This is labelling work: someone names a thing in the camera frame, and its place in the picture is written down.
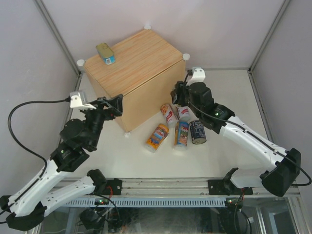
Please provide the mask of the dark navy cylindrical can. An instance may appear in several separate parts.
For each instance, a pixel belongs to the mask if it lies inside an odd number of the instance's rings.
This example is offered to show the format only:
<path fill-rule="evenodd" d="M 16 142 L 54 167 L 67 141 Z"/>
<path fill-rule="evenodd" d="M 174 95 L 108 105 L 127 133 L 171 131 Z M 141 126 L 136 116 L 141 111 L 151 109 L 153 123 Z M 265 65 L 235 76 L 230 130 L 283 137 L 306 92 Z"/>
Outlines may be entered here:
<path fill-rule="evenodd" d="M 204 126 L 199 120 L 190 122 L 190 133 L 192 138 L 192 144 L 199 145 L 207 141 Z"/>

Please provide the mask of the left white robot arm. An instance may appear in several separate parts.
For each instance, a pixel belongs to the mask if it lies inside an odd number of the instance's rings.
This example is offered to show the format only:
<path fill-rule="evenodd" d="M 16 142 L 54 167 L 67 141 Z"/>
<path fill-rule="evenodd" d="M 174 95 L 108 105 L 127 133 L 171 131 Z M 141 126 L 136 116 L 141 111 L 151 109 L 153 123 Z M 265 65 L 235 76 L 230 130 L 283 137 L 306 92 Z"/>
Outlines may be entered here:
<path fill-rule="evenodd" d="M 60 102 L 85 115 L 84 120 L 71 119 L 60 132 L 62 142 L 49 159 L 35 154 L 44 161 L 44 167 L 14 195 L 0 198 L 2 212 L 8 212 L 5 224 L 11 229 L 28 231 L 38 226 L 51 212 L 83 195 L 101 195 L 107 189 L 107 179 L 99 169 L 90 170 L 78 181 L 56 191 L 52 188 L 73 173 L 97 150 L 105 121 L 122 116 L 123 95 L 99 97 L 88 102 L 83 91 L 71 92 Z"/>

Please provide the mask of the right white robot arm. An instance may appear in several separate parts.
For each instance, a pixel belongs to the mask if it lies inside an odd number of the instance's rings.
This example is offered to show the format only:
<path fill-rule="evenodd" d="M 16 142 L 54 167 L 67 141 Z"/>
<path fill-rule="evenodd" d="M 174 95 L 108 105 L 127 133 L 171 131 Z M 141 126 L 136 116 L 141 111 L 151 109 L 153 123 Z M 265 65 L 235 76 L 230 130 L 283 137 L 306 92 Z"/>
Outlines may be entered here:
<path fill-rule="evenodd" d="M 241 188 L 263 186 L 271 194 L 283 197 L 301 171 L 301 153 L 287 150 L 263 138 L 249 128 L 235 113 L 218 104 L 203 82 L 186 85 L 178 81 L 171 91 L 173 104 L 188 106 L 209 130 L 235 142 L 261 163 L 257 170 L 233 168 L 224 189 L 234 195 Z"/>

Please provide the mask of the gold rectangular tin can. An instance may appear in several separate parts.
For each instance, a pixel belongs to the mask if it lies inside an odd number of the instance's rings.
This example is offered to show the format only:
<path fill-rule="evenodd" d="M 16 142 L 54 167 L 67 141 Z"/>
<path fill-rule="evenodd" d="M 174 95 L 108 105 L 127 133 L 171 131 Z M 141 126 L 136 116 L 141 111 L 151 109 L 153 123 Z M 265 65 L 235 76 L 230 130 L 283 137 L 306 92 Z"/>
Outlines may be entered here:
<path fill-rule="evenodd" d="M 100 43 L 96 46 L 96 50 L 106 65 L 115 63 L 115 54 L 108 44 Z"/>

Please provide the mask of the right red white can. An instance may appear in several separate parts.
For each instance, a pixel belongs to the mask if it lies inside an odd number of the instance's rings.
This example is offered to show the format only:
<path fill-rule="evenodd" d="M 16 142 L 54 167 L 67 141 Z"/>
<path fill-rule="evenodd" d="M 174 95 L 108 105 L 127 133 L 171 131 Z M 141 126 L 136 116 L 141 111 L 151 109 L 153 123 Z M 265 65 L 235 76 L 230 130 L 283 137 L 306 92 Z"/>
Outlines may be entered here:
<path fill-rule="evenodd" d="M 188 122 L 191 118 L 189 108 L 187 106 L 176 106 L 179 121 Z"/>

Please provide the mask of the aluminium rail frame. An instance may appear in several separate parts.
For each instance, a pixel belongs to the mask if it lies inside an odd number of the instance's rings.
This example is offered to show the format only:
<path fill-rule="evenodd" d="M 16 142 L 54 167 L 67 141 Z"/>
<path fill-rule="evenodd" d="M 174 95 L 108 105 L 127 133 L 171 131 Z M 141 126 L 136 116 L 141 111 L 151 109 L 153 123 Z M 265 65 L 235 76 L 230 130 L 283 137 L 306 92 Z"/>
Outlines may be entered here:
<path fill-rule="evenodd" d="M 59 182 L 51 192 L 64 188 L 75 182 L 77 178 L 68 178 Z M 113 190 L 113 196 L 123 197 L 198 197 L 198 196 L 234 196 L 239 197 L 241 189 L 234 189 L 227 195 L 221 189 L 222 180 L 212 178 L 122 178 L 121 184 L 117 184 L 117 179 L 110 179 L 107 189 L 103 195 L 110 195 Z M 276 197 L 264 188 L 247 189 L 245 196 L 251 197 Z M 297 187 L 290 187 L 284 197 L 300 196 Z"/>

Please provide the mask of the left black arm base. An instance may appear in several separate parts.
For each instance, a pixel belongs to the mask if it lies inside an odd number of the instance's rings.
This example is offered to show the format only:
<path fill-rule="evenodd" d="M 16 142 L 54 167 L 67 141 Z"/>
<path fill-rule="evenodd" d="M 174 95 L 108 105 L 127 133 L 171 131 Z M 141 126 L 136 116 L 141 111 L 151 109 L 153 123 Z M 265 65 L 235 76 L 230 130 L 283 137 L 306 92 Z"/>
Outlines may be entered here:
<path fill-rule="evenodd" d="M 122 191 L 122 183 L 123 181 L 121 179 L 107 179 L 107 183 L 105 188 L 102 189 L 94 189 L 94 191 L 91 192 L 91 194 L 100 194 L 100 195 L 121 195 Z"/>

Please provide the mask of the left red white can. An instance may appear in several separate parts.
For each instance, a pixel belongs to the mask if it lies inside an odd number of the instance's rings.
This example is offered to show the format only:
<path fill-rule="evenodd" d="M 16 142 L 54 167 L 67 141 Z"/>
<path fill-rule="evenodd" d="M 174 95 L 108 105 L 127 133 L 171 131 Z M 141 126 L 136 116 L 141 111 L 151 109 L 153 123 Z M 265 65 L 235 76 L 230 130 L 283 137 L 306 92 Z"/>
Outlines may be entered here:
<path fill-rule="evenodd" d="M 170 104 L 164 104 L 160 108 L 169 128 L 176 126 L 178 119 Z"/>

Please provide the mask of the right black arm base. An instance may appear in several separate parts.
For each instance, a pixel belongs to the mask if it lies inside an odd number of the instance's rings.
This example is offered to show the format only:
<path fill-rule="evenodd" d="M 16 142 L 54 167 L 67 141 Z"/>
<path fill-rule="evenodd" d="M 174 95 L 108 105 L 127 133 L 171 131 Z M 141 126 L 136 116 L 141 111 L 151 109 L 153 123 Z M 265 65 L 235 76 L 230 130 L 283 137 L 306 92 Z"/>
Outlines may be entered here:
<path fill-rule="evenodd" d="M 209 195 L 241 195 L 245 192 L 246 195 L 253 195 L 252 188 L 238 188 L 231 181 L 223 179 L 208 180 Z"/>

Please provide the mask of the orange yellow cylindrical can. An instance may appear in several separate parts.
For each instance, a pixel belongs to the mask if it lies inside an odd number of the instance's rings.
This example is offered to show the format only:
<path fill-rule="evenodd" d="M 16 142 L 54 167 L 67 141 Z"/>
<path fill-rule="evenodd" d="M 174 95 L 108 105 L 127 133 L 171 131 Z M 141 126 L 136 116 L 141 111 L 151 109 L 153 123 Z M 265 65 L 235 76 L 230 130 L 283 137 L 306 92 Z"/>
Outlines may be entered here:
<path fill-rule="evenodd" d="M 156 152 L 168 134 L 169 128 L 164 124 L 159 124 L 147 139 L 145 146 L 150 152 Z"/>

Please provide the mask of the red white can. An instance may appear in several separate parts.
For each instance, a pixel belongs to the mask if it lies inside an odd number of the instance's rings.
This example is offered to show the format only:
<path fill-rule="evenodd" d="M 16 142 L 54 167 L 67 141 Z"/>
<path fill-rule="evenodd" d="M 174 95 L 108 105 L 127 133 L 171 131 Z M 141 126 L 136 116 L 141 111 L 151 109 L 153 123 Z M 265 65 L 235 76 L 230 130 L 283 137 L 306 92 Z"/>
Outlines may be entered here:
<path fill-rule="evenodd" d="M 179 121 L 188 122 L 191 118 L 189 108 L 187 106 L 176 106 Z"/>
<path fill-rule="evenodd" d="M 164 104 L 160 108 L 169 128 L 176 126 L 178 119 L 170 104 Z"/>

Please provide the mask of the blue vegetable cylindrical can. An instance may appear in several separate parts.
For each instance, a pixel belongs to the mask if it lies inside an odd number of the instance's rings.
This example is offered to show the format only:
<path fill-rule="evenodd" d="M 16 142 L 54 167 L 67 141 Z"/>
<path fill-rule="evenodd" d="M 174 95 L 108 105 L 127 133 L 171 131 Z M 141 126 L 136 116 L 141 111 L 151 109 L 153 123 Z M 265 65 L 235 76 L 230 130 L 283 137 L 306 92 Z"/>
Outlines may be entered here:
<path fill-rule="evenodd" d="M 174 140 L 175 150 L 186 150 L 188 143 L 188 132 L 189 132 L 188 122 L 180 121 L 176 124 L 175 140 Z"/>

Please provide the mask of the wooden cube counter box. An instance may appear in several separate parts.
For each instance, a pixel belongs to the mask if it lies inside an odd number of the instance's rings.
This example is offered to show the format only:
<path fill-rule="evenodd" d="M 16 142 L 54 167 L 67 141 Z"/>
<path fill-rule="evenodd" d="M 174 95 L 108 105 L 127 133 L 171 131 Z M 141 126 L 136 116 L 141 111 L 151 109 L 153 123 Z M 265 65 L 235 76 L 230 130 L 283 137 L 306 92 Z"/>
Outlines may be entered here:
<path fill-rule="evenodd" d="M 170 92 L 183 80 L 182 53 L 152 30 L 142 30 L 112 47 L 116 61 L 104 63 L 99 55 L 86 60 L 84 71 L 96 96 L 123 94 L 123 113 L 116 122 L 130 132 L 170 103 Z"/>

